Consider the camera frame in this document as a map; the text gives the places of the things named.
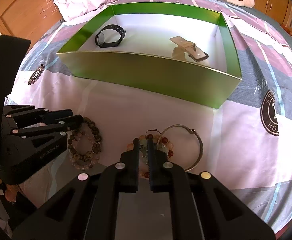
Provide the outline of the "silver metal bangle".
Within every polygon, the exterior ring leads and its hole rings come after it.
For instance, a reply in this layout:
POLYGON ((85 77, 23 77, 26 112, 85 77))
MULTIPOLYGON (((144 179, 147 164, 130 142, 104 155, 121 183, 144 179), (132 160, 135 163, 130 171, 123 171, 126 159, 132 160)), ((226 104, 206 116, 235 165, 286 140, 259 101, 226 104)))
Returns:
POLYGON ((185 129, 189 134, 194 135, 196 137, 196 139, 198 140, 198 143, 199 143, 198 157, 197 157, 196 161, 194 161, 194 163, 192 165, 190 165, 190 167, 187 167, 187 168, 184 169, 186 172, 189 172, 189 171, 191 171, 191 170, 193 170, 194 168, 197 167, 197 165, 199 164, 200 160, 203 157, 204 147, 203 147, 202 139, 201 139, 201 137, 199 136, 199 134, 197 133, 196 130, 191 129, 191 128, 188 128, 187 126, 182 125, 182 124, 174 124, 174 125, 171 125, 171 126, 167 127, 163 132, 160 132, 160 136, 159 136, 158 141, 157 141, 157 144, 156 144, 156 148, 157 149, 159 149, 159 144, 161 143, 161 141, 162 141, 162 139, 164 137, 164 134, 167 131, 169 131, 170 129, 173 129, 173 128, 182 128, 182 129, 185 129))

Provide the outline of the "black smart watch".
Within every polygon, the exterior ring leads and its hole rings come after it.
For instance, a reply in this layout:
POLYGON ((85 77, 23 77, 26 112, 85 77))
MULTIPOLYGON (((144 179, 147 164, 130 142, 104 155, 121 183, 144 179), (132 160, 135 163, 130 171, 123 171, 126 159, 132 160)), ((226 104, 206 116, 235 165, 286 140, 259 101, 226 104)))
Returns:
POLYGON ((126 30, 117 24, 103 27, 95 36, 95 44, 99 48, 112 48, 121 44, 125 38, 126 30))

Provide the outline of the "cream white watch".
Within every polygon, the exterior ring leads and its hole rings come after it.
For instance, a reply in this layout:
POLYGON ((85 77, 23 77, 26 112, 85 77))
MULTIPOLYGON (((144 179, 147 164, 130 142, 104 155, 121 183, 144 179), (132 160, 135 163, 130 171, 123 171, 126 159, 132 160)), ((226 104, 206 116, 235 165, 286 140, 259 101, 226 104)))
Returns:
POLYGON ((186 55, 188 55, 193 61, 201 62, 209 58, 209 55, 195 43, 187 41, 181 36, 172 37, 170 41, 176 45, 172 52, 173 59, 186 61, 186 55))

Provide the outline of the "wooden headboard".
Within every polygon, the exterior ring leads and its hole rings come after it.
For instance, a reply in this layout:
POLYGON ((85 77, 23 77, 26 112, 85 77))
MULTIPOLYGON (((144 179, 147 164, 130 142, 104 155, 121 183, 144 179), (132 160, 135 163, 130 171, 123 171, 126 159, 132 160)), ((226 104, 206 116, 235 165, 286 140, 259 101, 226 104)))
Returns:
POLYGON ((29 49, 61 22, 53 0, 0 0, 0 35, 30 40, 29 49))

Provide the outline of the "plaid pink grey bedsheet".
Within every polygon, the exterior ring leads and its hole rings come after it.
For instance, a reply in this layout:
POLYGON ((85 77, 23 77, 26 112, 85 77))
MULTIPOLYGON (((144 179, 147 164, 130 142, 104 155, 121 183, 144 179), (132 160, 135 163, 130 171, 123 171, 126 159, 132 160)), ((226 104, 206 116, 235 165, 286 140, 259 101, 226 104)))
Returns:
POLYGON ((113 163, 147 128, 194 128, 204 154, 196 171, 212 172, 274 231, 292 219, 292 49, 273 26, 226 3, 169 2, 222 12, 230 24, 242 81, 219 108, 139 89, 75 77, 57 51, 83 22, 61 25, 40 41, 19 69, 9 105, 35 105, 96 120, 102 130, 100 166, 113 163))

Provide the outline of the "green cardboard box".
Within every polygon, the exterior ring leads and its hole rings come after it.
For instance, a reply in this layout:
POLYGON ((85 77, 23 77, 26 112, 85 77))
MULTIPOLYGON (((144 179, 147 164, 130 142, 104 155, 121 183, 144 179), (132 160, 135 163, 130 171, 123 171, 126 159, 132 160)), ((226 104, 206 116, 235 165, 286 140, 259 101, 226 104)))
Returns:
POLYGON ((242 80, 239 57, 222 13, 178 3, 112 5, 94 16, 58 51, 77 77, 160 93, 219 108, 242 80), (96 34, 106 25, 126 30, 121 44, 99 48, 96 34), (181 36, 209 58, 172 58, 181 36))

